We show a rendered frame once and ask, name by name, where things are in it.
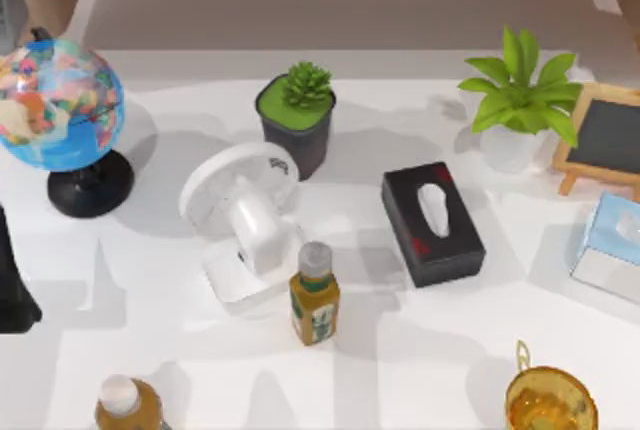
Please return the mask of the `succulent in dark pot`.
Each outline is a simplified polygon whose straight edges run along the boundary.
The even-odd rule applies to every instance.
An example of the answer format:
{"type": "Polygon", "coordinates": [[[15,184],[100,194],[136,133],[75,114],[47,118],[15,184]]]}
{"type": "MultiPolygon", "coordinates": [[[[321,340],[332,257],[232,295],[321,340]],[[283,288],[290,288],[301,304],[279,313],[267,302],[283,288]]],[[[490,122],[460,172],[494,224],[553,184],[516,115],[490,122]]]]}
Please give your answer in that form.
{"type": "Polygon", "coordinates": [[[326,158],[337,103],[331,78],[325,68],[300,61],[275,76],[255,99],[264,139],[290,154],[302,181],[326,158]]]}

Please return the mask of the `white desk fan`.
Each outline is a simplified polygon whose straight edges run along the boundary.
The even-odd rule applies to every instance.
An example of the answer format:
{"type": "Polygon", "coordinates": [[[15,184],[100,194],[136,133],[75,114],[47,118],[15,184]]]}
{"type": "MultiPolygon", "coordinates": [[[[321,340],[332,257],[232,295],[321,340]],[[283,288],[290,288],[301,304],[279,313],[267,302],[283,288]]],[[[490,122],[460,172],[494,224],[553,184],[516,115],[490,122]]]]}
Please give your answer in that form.
{"type": "Polygon", "coordinates": [[[179,213],[208,241],[202,264],[222,304],[279,290],[296,272],[304,234],[283,208],[298,182],[291,155],[269,142],[226,148],[187,178],[179,213]]]}

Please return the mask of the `yellow tea bottle green label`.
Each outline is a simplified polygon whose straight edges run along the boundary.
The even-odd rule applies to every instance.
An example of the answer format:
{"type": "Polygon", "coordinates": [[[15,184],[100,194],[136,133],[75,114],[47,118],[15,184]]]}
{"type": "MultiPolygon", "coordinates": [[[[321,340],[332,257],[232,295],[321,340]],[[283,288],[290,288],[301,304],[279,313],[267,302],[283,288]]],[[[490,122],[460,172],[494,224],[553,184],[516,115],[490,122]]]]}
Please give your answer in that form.
{"type": "Polygon", "coordinates": [[[298,271],[289,280],[293,327],[306,346],[336,332],[340,288],[333,273],[332,249],[319,241],[306,242],[298,253],[298,271]]]}

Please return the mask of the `black tissue box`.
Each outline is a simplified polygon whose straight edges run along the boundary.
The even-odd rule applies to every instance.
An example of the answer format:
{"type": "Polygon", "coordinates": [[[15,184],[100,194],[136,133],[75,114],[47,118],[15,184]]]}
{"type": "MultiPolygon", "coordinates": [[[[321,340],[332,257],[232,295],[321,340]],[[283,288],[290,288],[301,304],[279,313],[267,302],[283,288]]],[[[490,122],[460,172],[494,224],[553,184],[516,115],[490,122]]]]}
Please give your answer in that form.
{"type": "Polygon", "coordinates": [[[381,196],[417,288],[480,272],[486,250],[445,162],[385,172],[381,196]]]}

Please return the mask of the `leafy plant in white pot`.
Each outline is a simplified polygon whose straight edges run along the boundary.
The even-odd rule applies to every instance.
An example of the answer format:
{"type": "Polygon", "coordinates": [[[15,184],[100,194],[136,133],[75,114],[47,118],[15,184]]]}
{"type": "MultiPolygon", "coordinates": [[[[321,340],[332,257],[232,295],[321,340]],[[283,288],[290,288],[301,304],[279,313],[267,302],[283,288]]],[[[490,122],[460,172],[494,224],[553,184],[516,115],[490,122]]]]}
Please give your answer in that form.
{"type": "Polygon", "coordinates": [[[558,53],[540,64],[538,40],[527,29],[505,26],[502,49],[500,57],[467,58],[480,74],[458,88],[482,96],[471,132],[480,136],[487,163],[499,172],[520,173],[551,133],[571,148],[578,145],[572,113],[582,84],[568,76],[577,55],[558,53]]]}

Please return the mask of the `blue world globe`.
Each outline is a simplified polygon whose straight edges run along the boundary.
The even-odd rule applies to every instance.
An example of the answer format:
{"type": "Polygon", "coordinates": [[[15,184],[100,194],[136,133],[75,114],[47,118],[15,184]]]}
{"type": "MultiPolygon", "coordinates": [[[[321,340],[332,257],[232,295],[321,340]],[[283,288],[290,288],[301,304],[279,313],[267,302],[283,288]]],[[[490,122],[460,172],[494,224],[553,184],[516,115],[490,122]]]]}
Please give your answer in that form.
{"type": "Polygon", "coordinates": [[[115,150],[125,123],[119,77],[98,53],[34,27],[0,61],[0,145],[47,171],[47,196],[62,214],[105,215],[130,195],[132,165],[115,150]]]}

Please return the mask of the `amber bottle white cap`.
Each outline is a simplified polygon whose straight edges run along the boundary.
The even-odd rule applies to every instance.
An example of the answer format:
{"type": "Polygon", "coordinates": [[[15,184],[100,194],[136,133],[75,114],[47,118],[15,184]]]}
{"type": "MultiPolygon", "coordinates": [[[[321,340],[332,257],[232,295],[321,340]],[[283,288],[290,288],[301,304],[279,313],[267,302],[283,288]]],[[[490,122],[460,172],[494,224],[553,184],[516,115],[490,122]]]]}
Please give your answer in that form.
{"type": "Polygon", "coordinates": [[[95,407],[98,430],[173,430],[161,398],[147,382],[122,374],[107,377],[95,407]]]}

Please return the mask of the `wooden framed blackboard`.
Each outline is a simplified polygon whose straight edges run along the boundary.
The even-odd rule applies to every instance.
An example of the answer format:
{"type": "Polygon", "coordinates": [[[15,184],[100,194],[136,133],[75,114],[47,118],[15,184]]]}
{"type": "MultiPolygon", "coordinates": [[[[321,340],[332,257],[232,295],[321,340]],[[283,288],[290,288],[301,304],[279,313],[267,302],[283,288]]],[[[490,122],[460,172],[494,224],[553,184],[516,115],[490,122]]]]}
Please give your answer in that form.
{"type": "Polygon", "coordinates": [[[640,90],[589,82],[571,115],[577,145],[561,141],[552,168],[564,175],[558,193],[567,196],[580,178],[628,186],[640,203],[640,90]]]}

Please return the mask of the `light blue tissue box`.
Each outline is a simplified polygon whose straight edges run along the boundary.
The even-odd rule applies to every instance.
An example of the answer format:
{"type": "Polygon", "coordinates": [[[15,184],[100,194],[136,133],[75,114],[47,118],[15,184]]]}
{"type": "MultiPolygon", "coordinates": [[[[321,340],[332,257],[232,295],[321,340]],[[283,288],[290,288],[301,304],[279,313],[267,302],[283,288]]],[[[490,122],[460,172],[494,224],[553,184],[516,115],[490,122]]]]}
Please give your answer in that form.
{"type": "Polygon", "coordinates": [[[640,305],[640,203],[601,195],[587,219],[570,275],[640,305]]]}

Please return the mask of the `golden trophy cup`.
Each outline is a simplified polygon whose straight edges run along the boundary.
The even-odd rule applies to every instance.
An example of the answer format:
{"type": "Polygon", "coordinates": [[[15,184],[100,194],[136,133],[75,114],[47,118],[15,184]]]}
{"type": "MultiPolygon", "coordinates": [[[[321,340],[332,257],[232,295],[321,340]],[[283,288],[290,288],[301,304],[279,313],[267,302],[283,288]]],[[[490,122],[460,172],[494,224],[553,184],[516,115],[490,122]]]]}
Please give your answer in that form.
{"type": "Polygon", "coordinates": [[[524,341],[516,343],[517,374],[505,391],[505,430],[600,430],[590,392],[576,377],[533,366],[524,341]]]}

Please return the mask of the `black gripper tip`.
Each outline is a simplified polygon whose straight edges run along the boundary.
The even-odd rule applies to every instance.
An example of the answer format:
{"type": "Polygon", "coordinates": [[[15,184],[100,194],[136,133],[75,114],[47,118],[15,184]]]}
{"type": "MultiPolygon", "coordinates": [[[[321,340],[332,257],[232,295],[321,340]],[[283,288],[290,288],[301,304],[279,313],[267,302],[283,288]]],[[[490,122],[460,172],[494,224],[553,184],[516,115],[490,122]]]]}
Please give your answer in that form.
{"type": "Polygon", "coordinates": [[[0,334],[23,334],[42,320],[40,306],[15,261],[4,208],[0,205],[0,334]]]}

